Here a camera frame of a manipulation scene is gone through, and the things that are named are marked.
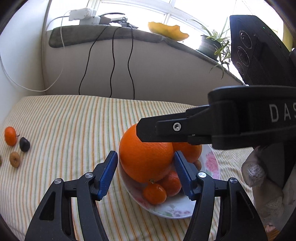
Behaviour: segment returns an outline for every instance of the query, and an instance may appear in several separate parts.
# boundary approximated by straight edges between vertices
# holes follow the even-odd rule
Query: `floral plate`
[[[212,178],[219,179],[220,172],[218,162],[208,144],[202,146],[202,153],[199,160],[202,164],[202,172],[206,172]],[[123,170],[120,162],[118,163],[118,170],[129,195],[147,211],[157,216],[171,219],[189,218],[192,216],[195,201],[191,201],[182,191],[173,197],[168,197],[162,204],[151,205],[141,194],[146,185],[138,183],[130,178]]]

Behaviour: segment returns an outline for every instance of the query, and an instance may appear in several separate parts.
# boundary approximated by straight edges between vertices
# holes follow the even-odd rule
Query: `potted plant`
[[[223,65],[226,64],[229,70],[229,64],[230,64],[230,57],[231,57],[231,51],[230,51],[230,43],[229,43],[229,37],[223,37],[222,35],[226,33],[230,28],[225,30],[225,26],[227,23],[227,19],[224,23],[223,29],[220,33],[218,33],[216,30],[213,30],[210,32],[203,24],[200,22],[192,19],[193,21],[199,23],[207,33],[207,35],[201,35],[202,41],[201,44],[198,48],[198,51],[202,52],[203,54],[207,55],[211,59],[217,61],[218,59],[218,64],[216,64],[214,67],[215,68],[218,65],[221,65],[222,67],[222,78],[224,76],[224,67]]]

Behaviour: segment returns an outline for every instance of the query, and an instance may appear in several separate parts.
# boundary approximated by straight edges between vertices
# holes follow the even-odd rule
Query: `white lettering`
[[[272,115],[272,108],[276,109],[276,118],[275,119],[274,119],[274,116]],[[279,120],[279,111],[277,109],[277,106],[275,104],[269,104],[269,109],[270,109],[271,122],[277,122]]]
[[[293,103],[293,107],[294,107],[294,111],[296,111],[296,103]]]
[[[286,117],[289,117],[289,119],[291,119],[287,104],[285,103],[285,116],[284,116],[284,121],[286,120]]]

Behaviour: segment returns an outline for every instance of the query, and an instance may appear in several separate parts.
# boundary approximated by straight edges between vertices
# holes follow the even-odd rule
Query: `gray mat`
[[[62,27],[62,34],[63,34],[63,41],[65,46],[82,44],[93,42],[96,40],[98,35],[103,31],[106,25],[72,25],[72,26],[63,26]],[[98,38],[97,41],[108,40],[112,39],[114,31],[118,27],[116,26],[108,26],[102,35]],[[131,29],[127,27],[120,27],[114,35],[114,39],[130,39],[131,38]],[[216,65],[217,62],[213,59],[209,58],[208,56],[204,55],[203,53],[196,51],[188,46],[178,43],[170,38],[164,37],[159,34],[153,34],[145,31],[141,31],[138,29],[133,29],[133,38],[135,40],[140,40],[144,42],[151,42],[151,43],[160,43],[165,42],[167,45],[192,54],[200,59],[203,59],[213,65]],[[52,33],[49,38],[49,46],[52,48],[61,48],[63,47],[60,35],[60,27],[57,27],[52,30]],[[232,73],[228,70],[226,72],[231,75],[237,82],[241,83],[241,81],[235,77]]]

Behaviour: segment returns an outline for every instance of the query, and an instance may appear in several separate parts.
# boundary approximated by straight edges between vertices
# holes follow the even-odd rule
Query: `screw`
[[[207,175],[204,172],[199,172],[198,176],[201,178],[205,178]]]
[[[88,172],[88,173],[85,174],[85,177],[86,177],[86,178],[91,178],[91,177],[93,177],[93,176],[94,176],[94,175],[93,175],[92,172]]]
[[[234,177],[232,177],[231,179],[230,179],[230,181],[232,182],[232,183],[237,183],[237,179],[236,178],[234,178]]]
[[[60,178],[57,178],[54,180],[54,184],[60,184],[62,182],[62,180]]]
[[[173,125],[173,129],[174,131],[180,131],[181,130],[181,124],[179,122],[176,122],[174,125]]]

